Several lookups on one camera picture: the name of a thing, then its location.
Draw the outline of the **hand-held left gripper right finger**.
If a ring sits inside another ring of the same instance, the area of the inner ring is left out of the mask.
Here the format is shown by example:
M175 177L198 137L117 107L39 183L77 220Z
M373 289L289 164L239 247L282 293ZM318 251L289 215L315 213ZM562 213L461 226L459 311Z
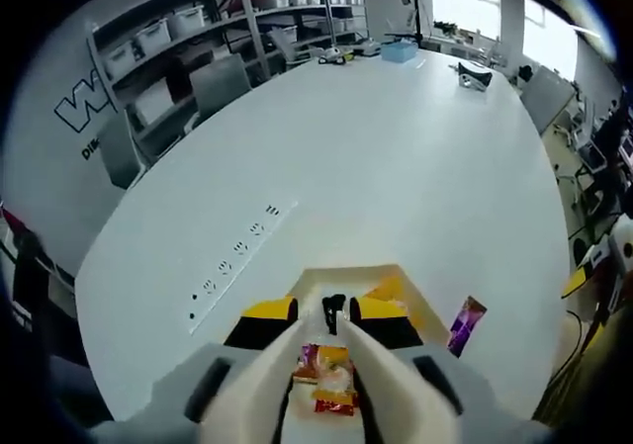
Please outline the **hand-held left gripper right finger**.
M347 348L367 443L522 443L524 420L446 349L421 341L389 303L349 302Z

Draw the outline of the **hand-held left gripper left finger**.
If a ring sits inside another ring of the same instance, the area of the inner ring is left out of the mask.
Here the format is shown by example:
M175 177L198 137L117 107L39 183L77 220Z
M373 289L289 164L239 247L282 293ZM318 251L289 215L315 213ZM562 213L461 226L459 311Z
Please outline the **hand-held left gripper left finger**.
M299 316L292 296L244 311L222 344L209 343L154 383L148 404L123 421L90 429L94 443L195 443L198 420L219 390L233 381Z

